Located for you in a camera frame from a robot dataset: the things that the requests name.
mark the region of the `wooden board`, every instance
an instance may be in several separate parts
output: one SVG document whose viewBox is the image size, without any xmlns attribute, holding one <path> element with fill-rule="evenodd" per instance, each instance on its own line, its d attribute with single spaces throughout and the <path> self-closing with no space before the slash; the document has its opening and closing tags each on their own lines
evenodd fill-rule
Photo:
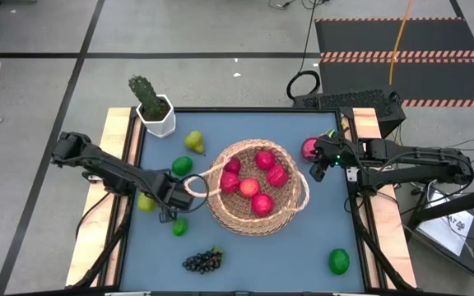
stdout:
<svg viewBox="0 0 474 296">
<path fill-rule="evenodd" d="M 105 121 L 104 132 L 100 147 L 117 157 L 122 156 L 124 141 L 126 139 L 126 131 L 128 129 L 130 108 L 113 108 L 109 109 L 107 119 Z M 378 121 L 373 109 L 354 109 L 355 126 L 358 137 L 361 138 L 380 138 Z M 140 122 L 135 124 L 133 135 L 138 135 L 137 131 L 141 128 Z M 128 161 L 132 163 L 136 157 L 136 145 L 131 146 Z M 394 196 L 392 186 L 382 188 L 381 192 Z M 91 184 L 87 195 L 85 211 L 94 205 L 103 195 L 103 186 L 100 183 Z M 375 225 L 378 232 L 379 245 L 394 268 L 402 275 L 403 279 L 412 286 L 416 286 L 415 276 L 411 265 L 411 258 L 405 236 L 401 227 L 402 220 L 397 205 L 385 197 L 372 197 L 372 210 L 374 212 Z M 110 212 L 112 210 L 113 198 L 109 198 L 103 205 L 96 209 L 88 219 L 83 223 L 80 234 L 72 256 L 72 263 L 67 277 L 67 284 L 76 283 L 91 267 L 95 259 L 104 247 L 105 235 L 107 232 Z M 120 206 L 121 220 L 124 201 Z M 366 247 L 367 262 L 369 263 L 369 277 L 373 287 L 378 287 L 378 275 L 376 273 L 374 257 L 370 250 Z M 114 269 L 116 268 L 116 259 L 118 249 L 115 249 L 109 259 L 108 275 L 106 284 L 113 283 Z"/>
</svg>

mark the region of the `paper sheet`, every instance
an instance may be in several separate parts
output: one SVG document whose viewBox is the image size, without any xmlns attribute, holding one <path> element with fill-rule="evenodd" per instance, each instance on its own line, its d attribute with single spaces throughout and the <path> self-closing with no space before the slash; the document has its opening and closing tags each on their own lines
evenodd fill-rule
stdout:
<svg viewBox="0 0 474 296">
<path fill-rule="evenodd" d="M 439 192 L 435 192 L 431 197 L 431 200 L 439 199 L 443 197 Z M 443 204 L 447 199 L 442 199 L 440 201 L 435 201 L 429 206 L 437 206 Z M 469 214 L 467 211 L 461 211 L 456 214 L 449 216 L 449 221 L 446 217 L 429 220 L 422 222 L 418 229 L 423 233 L 431 237 L 434 241 L 438 242 L 440 245 L 447 248 L 449 251 L 454 253 L 457 256 L 460 256 L 462 248 L 464 246 L 464 241 L 469 233 L 471 224 L 473 222 L 473 215 Z M 461 236 L 455 234 L 451 228 L 459 233 Z"/>
</svg>

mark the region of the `basket handle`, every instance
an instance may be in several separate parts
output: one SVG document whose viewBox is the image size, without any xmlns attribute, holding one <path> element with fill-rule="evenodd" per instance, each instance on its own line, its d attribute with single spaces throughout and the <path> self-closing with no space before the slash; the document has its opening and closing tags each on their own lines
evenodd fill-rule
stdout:
<svg viewBox="0 0 474 296">
<path fill-rule="evenodd" d="M 199 175 L 200 176 L 203 176 L 203 177 L 206 177 L 207 175 L 209 174 L 212 174 L 212 173 L 215 173 L 217 170 L 219 169 L 222 169 L 226 163 L 228 162 L 228 159 L 225 157 L 224 158 L 224 161 L 222 161 L 222 164 L 218 164 L 218 165 L 215 165 L 213 166 L 211 169 L 207 170 L 206 172 L 204 173 L 200 173 Z M 188 178 L 185 182 L 184 182 L 184 189 L 186 189 L 186 191 L 191 194 L 192 196 L 194 197 L 206 197 L 206 193 L 199 193 L 199 192 L 195 192 L 190 186 L 189 184 L 195 180 L 197 180 L 198 177 L 191 177 L 191 178 Z M 219 193 L 221 191 L 221 189 L 219 187 L 217 187 L 216 190 L 212 190 L 208 193 L 208 196 L 213 196 L 213 195 L 216 195 L 217 193 Z"/>
<path fill-rule="evenodd" d="M 304 178 L 303 174 L 300 172 L 300 171 L 297 171 L 297 176 L 300 178 L 300 181 L 301 183 L 303 184 L 303 189 L 304 189 L 304 200 L 303 200 L 303 203 L 301 204 L 301 206 L 297 207 L 297 208 L 288 208 L 288 207 L 285 207 L 283 208 L 283 210 L 291 210 L 291 211 L 294 211 L 294 212 L 298 212 L 300 210 L 303 210 L 306 205 L 309 204 L 309 200 L 310 200 L 310 188 L 309 188 L 309 184 L 306 182 L 306 179 Z"/>
</svg>

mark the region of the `white pot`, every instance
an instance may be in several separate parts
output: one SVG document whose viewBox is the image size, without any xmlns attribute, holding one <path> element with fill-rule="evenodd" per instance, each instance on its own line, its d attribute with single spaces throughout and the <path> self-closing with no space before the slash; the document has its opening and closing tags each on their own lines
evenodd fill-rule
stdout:
<svg viewBox="0 0 474 296">
<path fill-rule="evenodd" d="M 138 117 L 140 118 L 140 120 L 142 120 L 142 123 L 144 123 L 147 131 L 150 134 L 158 136 L 159 138 L 163 138 L 174 132 L 174 125 L 175 125 L 174 108 L 166 95 L 156 95 L 156 96 L 161 99 L 165 99 L 165 101 L 170 106 L 170 111 L 165 115 L 164 119 L 158 122 L 144 120 L 144 117 L 142 116 L 142 113 L 140 112 L 142 108 L 142 104 L 138 105 L 137 113 L 138 113 Z"/>
</svg>

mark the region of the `wooden table frame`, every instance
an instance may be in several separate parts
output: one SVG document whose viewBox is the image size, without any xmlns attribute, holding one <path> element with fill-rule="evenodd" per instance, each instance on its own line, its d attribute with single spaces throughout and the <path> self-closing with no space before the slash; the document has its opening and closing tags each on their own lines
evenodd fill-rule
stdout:
<svg viewBox="0 0 474 296">
<path fill-rule="evenodd" d="M 359 138 L 381 137 L 378 121 L 373 109 L 353 109 L 353 114 L 354 118 L 350 123 L 354 123 Z M 348 118 L 343 117 L 342 123 L 348 126 Z M 111 108 L 105 120 L 100 147 L 103 151 L 119 157 L 130 164 L 137 164 L 142 137 L 136 135 L 141 135 L 143 131 L 142 123 L 138 120 L 136 113 L 133 112 L 133 108 Z M 396 198 L 393 187 L 390 185 L 383 187 L 380 191 Z M 105 191 L 101 183 L 91 184 L 86 198 L 84 213 L 104 194 Z M 118 227 L 125 211 L 126 200 L 126 197 L 108 198 L 82 224 L 72 255 L 67 285 L 76 283 L 99 256 L 105 246 L 106 238 L 110 237 L 115 228 Z M 360 208 L 360 215 L 364 224 L 368 226 L 369 230 L 371 230 L 370 226 L 372 226 L 372 231 L 377 234 L 376 239 L 380 249 L 393 264 L 396 271 L 408 284 L 416 286 L 397 204 L 388 198 L 377 195 L 370 199 L 369 206 L 372 211 L 366 210 L 365 206 Z M 107 266 L 103 269 L 106 272 L 100 273 L 100 276 L 93 282 L 93 286 L 114 285 L 119 282 L 121 266 L 123 264 L 121 262 L 122 257 L 119 256 L 119 246 L 123 243 L 125 244 L 124 240 L 114 249 Z M 362 261 L 366 264 L 368 271 L 368 279 L 366 279 L 368 283 L 365 283 L 365 286 L 385 288 L 381 286 L 381 283 L 383 283 L 383 285 L 387 285 L 392 289 L 393 284 L 387 277 L 382 276 L 383 273 L 376 265 L 374 256 L 366 244 L 363 251 L 359 250 L 361 254 L 365 254 L 365 259 Z"/>
</svg>

